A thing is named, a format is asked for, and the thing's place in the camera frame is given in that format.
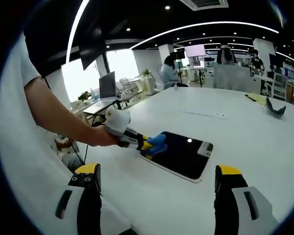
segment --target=white shirt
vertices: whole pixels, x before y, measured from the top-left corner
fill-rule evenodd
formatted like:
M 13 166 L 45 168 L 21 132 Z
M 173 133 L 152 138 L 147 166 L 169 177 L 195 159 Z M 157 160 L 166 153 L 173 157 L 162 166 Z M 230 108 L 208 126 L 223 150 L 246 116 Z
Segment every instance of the white shirt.
M 160 69 L 160 76 L 163 83 L 178 82 L 180 79 L 175 70 L 166 64 L 162 65 Z
M 24 86 L 37 76 L 40 75 L 29 60 L 22 34 L 10 52 L 0 81 L 2 169 L 19 205 L 42 234 L 74 235 L 77 232 L 76 213 L 73 219 L 66 214 L 62 220 L 55 216 L 72 174 L 57 159 L 38 130 L 24 92 Z M 75 189 L 69 203 L 79 202 L 79 198 L 72 199 L 74 195 Z M 130 225 L 124 216 L 102 199 L 100 227 L 103 235 L 112 235 L 129 229 Z

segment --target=window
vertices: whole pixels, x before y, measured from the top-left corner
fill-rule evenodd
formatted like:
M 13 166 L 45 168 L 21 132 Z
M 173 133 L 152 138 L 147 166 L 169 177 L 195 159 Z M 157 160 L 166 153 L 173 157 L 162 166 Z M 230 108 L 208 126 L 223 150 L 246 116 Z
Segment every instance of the window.
M 138 74 L 134 53 L 130 49 L 107 52 L 110 71 L 115 71 L 116 82 L 121 78 L 133 78 Z
M 61 67 L 65 88 L 67 90 L 70 102 L 78 99 L 85 91 L 99 88 L 99 72 L 92 62 L 86 70 L 83 70 L 81 59 L 74 60 Z

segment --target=white sleeve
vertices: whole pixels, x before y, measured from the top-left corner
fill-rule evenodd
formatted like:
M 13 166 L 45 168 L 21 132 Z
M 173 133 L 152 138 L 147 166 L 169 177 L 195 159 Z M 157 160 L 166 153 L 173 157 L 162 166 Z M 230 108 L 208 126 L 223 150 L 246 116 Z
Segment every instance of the white sleeve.
M 25 36 L 22 33 L 20 35 L 19 41 L 18 41 L 18 49 L 19 49 L 19 55 L 20 55 L 20 61 L 21 61 L 21 73 L 22 73 L 22 80 L 23 85 L 25 86 L 29 81 L 36 77 L 40 77 L 40 74 L 36 70 L 36 68 L 31 63 L 27 46 L 25 42 Z

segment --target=computer screen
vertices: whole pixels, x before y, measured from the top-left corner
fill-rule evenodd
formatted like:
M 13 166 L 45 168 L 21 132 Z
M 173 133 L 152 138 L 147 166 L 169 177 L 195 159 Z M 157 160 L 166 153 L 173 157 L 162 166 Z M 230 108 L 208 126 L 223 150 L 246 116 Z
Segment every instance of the computer screen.
M 114 71 L 99 79 L 100 98 L 116 97 L 116 80 Z
M 206 55 L 205 46 L 203 44 L 184 47 L 184 49 L 185 49 L 187 57 L 205 56 Z

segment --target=ceiling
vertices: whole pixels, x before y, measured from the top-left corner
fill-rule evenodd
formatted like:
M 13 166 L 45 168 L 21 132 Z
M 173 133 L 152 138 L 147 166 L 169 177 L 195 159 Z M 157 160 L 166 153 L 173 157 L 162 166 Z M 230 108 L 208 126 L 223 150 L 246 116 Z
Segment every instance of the ceiling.
M 190 24 L 236 21 L 262 25 L 280 33 L 242 24 L 203 25 L 162 35 L 134 49 L 152 48 L 163 44 L 189 46 L 189 42 L 192 45 L 208 43 L 252 45 L 255 38 L 265 37 L 266 40 L 274 42 L 277 51 L 294 57 L 294 48 L 290 47 L 294 39 L 294 5 L 291 4 L 293 0 L 288 0 L 287 3 L 283 0 L 274 2 L 280 9 L 283 23 L 272 7 L 272 1 L 266 0 L 228 0 L 228 8 L 200 11 L 191 10 L 180 0 L 90 0 L 79 21 L 72 47 L 80 45 L 85 38 L 95 45 L 98 34 L 94 32 L 98 27 L 101 29 L 103 39 L 109 45 L 108 50 L 116 50 L 130 48 L 152 36 Z M 49 66 L 46 62 L 57 54 L 61 57 L 58 64 L 65 63 L 63 57 L 81 3 L 82 0 L 46 0 L 33 13 L 25 29 L 25 35 L 34 65 L 45 63 Z M 236 49 L 248 48 L 232 46 Z M 71 59 L 77 57 L 79 57 L 78 52 L 71 55 Z

